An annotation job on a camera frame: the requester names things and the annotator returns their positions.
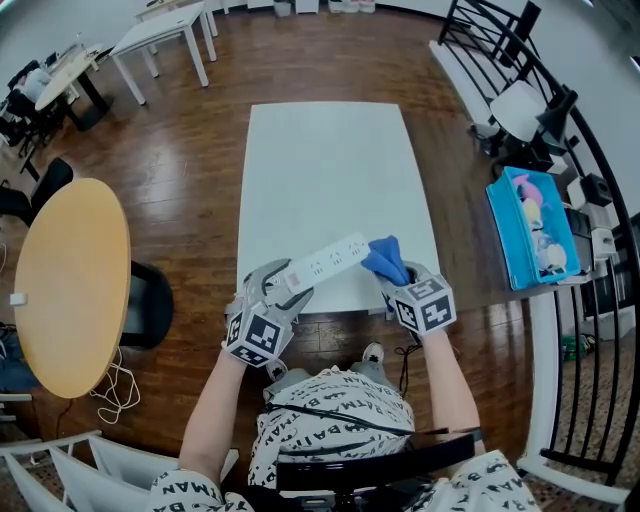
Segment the shirt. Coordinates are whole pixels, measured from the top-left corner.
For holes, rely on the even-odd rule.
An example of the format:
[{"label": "shirt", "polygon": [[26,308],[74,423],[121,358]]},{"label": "shirt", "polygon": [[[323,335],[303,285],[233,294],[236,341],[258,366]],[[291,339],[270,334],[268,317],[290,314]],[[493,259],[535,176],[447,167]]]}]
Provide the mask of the shirt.
[{"label": "shirt", "polygon": [[[413,411],[394,390],[374,383],[360,373],[323,370],[278,392],[271,401],[322,411],[347,414],[381,427],[414,429]],[[398,452],[405,437],[349,421],[274,410],[258,417],[258,437],[251,453],[249,484],[275,489],[276,460],[287,462],[370,458]],[[323,449],[322,455],[304,455]],[[539,510],[522,479],[500,452],[482,455],[467,462],[452,480],[441,479],[415,496],[407,512],[454,510],[498,511]],[[224,498],[203,475],[190,471],[165,473],[154,482],[149,512],[248,511],[254,509],[242,496],[228,493]]]},{"label": "shirt", "polygon": [[[375,384],[361,373],[343,372],[336,366],[283,389],[271,403],[335,411],[382,427],[414,430],[411,406],[396,391]],[[404,446],[404,441],[404,437],[396,434],[288,410],[261,414],[258,437],[251,452],[249,485],[275,489],[276,459],[286,462],[295,456],[300,462],[299,454],[305,450],[335,451],[306,458],[311,462],[329,462],[396,453]],[[363,442],[366,442],[363,446],[340,449]],[[291,455],[278,456],[281,452]]]},{"label": "shirt", "polygon": [[38,98],[40,98],[49,82],[51,82],[51,75],[40,68],[36,68],[27,75],[24,85],[17,85],[16,87],[33,103],[37,103]]},{"label": "shirt", "polygon": [[[540,512],[522,479],[498,452],[464,464],[449,480],[425,487],[404,512]],[[241,495],[227,493],[193,471],[169,471],[151,487],[147,512],[255,512]]]}]

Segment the oval table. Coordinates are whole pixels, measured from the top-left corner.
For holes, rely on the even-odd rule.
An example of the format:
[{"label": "oval table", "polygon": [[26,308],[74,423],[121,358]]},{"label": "oval table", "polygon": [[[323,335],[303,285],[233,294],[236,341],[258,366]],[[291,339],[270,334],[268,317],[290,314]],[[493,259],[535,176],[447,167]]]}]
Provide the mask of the oval table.
[{"label": "oval table", "polygon": [[[42,91],[36,102],[36,110],[40,112],[54,101],[64,110],[65,114],[73,121],[78,130],[86,131],[100,121],[109,112],[111,99],[105,100],[94,87],[86,71],[89,66],[95,64],[96,58],[102,50],[101,44],[91,46],[86,50],[80,50],[76,55],[65,57],[65,62],[55,69],[51,82]],[[82,86],[93,102],[93,109],[87,111],[82,118],[78,117],[67,103],[63,93],[74,81]]]},{"label": "oval table", "polygon": [[29,367],[63,398],[102,380],[118,345],[152,348],[171,325],[165,276],[131,261],[120,202],[101,181],[78,179],[38,213],[25,238],[15,292],[16,327]]}]

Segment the white power strip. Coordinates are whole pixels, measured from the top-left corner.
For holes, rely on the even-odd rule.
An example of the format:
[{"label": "white power strip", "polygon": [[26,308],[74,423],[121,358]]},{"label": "white power strip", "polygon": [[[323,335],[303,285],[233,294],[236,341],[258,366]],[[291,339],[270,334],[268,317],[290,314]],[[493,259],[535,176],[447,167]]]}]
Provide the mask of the white power strip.
[{"label": "white power strip", "polygon": [[294,261],[282,271],[282,275],[291,293],[298,294],[360,263],[368,254],[369,244],[364,236],[353,233],[306,258]]}]

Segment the round wooden table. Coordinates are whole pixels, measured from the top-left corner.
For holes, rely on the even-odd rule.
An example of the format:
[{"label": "round wooden table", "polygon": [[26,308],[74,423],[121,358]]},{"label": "round wooden table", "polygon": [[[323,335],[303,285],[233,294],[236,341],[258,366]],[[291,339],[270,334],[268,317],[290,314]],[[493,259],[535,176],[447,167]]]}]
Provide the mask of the round wooden table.
[{"label": "round wooden table", "polygon": [[[131,261],[122,206],[95,179],[71,182],[40,210],[22,246],[15,292],[27,295],[15,307],[25,358],[64,398],[95,388],[120,343],[161,342],[173,315],[166,278]],[[123,334],[127,323],[136,328]]]}]

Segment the blue box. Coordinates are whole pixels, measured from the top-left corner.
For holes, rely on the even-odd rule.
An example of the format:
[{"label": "blue box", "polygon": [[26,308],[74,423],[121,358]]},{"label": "blue box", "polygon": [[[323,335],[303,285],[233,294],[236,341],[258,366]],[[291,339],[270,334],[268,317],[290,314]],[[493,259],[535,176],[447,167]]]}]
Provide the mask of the blue box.
[{"label": "blue box", "polygon": [[[540,207],[544,232],[560,244],[567,254],[566,272],[540,275],[533,240],[513,179],[526,174],[538,187],[544,203]],[[580,260],[573,242],[569,221],[553,177],[549,174],[505,167],[502,176],[487,187],[487,196],[496,220],[507,263],[511,288],[522,290],[544,283],[555,283],[580,273]]]}]

